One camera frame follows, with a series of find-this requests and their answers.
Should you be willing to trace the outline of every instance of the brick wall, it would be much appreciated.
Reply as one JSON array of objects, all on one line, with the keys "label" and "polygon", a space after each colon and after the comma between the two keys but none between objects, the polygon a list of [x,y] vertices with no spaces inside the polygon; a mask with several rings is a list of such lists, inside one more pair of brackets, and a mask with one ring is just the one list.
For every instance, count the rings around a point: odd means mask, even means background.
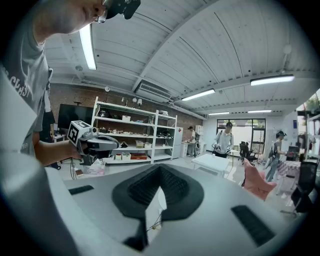
[{"label": "brick wall", "polygon": [[[99,97],[99,100],[104,102],[106,99],[108,103],[125,105],[126,102],[122,102],[122,98],[125,98],[125,101],[128,100],[128,107],[135,108],[138,107],[137,104],[134,104],[132,99],[133,96],[121,94],[118,92],[110,91],[108,94],[103,89],[85,87],[85,86],[77,86],[77,85],[64,85],[64,84],[52,84],[50,90],[50,103],[51,110],[54,114],[55,122],[58,122],[59,109],[60,104],[69,104],[76,105],[74,102],[81,102],[81,106],[84,107],[94,107],[96,97]],[[142,105],[140,107],[141,110],[146,110],[150,112],[156,112],[156,110],[164,110],[168,111],[168,114],[172,117],[177,115],[177,124],[178,127],[183,127],[183,140],[187,140],[191,137],[191,133],[188,130],[189,126],[195,125],[203,125],[203,121],[201,119],[195,118],[191,115],[179,112],[169,107],[165,107],[163,105],[157,105],[152,102],[148,102],[146,100],[142,100]],[[125,113],[112,111],[112,114],[117,115],[126,115]],[[131,116],[131,120],[141,120],[141,115],[129,114]],[[159,125],[166,125],[165,120],[159,120]],[[105,127],[106,129],[117,129],[118,131],[131,131],[137,133],[147,133],[147,127],[126,124],[126,123],[116,123],[116,122],[106,122],[100,121],[98,122],[98,127]]]}]

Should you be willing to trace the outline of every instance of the black chair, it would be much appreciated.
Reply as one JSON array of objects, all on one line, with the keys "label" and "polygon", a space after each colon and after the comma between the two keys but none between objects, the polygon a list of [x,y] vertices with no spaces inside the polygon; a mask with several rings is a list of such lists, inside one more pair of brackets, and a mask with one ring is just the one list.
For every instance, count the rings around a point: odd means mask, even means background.
[{"label": "black chair", "polygon": [[244,152],[244,157],[248,159],[248,161],[252,164],[252,166],[255,166],[252,162],[255,160],[258,160],[258,158],[256,158],[256,154],[258,153],[253,153],[253,155],[251,155],[253,150],[249,150],[248,145],[243,145],[243,144],[240,144],[240,155],[241,155],[241,152]]},{"label": "black chair", "polygon": [[291,195],[291,200],[295,206],[293,212],[305,213],[312,208],[313,203],[309,194],[315,188],[317,166],[315,162],[301,163],[298,184]]},{"label": "black chair", "polygon": [[246,146],[246,143],[244,141],[241,141],[239,146],[240,146],[240,158],[238,158],[238,161],[241,160],[242,164],[244,164],[244,160],[246,157],[246,151],[244,150],[245,148],[241,147],[241,146]]}]

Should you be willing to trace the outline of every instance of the fluorescent light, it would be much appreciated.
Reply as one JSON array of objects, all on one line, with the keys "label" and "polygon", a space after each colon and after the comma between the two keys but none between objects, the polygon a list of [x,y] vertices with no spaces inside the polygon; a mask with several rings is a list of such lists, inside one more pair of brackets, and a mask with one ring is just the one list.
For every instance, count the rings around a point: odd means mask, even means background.
[{"label": "fluorescent light", "polygon": [[96,70],[96,60],[94,57],[94,48],[92,44],[91,24],[80,29],[80,38],[85,60],[90,70]]},{"label": "fluorescent light", "polygon": [[252,111],[248,111],[248,113],[270,113],[272,112],[272,110],[252,110]]},{"label": "fluorescent light", "polygon": [[227,114],[230,114],[230,112],[210,113],[208,115],[213,116],[213,115],[227,115]]},{"label": "fluorescent light", "polygon": [[250,80],[251,86],[260,86],[273,83],[291,82],[295,77],[293,75],[278,75]]},{"label": "fluorescent light", "polygon": [[185,102],[185,101],[192,100],[192,99],[195,99],[195,98],[199,98],[199,97],[202,97],[202,96],[205,96],[205,95],[208,95],[208,94],[214,94],[215,92],[216,91],[214,89],[207,90],[207,91],[198,93],[196,95],[193,95],[193,96],[190,96],[190,97],[187,97],[187,98],[183,98],[182,101]]}]

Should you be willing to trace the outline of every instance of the red box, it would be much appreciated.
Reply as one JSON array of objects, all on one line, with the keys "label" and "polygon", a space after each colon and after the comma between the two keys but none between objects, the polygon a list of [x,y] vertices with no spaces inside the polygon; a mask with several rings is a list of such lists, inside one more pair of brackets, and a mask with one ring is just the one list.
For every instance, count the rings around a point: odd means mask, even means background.
[{"label": "red box", "polygon": [[147,160],[146,154],[131,154],[131,160]]}]

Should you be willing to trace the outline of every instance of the black foam pad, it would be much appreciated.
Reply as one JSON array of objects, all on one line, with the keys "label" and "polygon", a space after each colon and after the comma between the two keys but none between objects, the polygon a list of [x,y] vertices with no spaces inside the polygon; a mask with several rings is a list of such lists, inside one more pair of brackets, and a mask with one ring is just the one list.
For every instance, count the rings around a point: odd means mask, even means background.
[{"label": "black foam pad", "polygon": [[112,200],[124,216],[144,220],[159,187],[167,205],[162,221],[188,218],[204,199],[204,190],[195,179],[168,165],[155,164],[119,183],[112,191]]}]

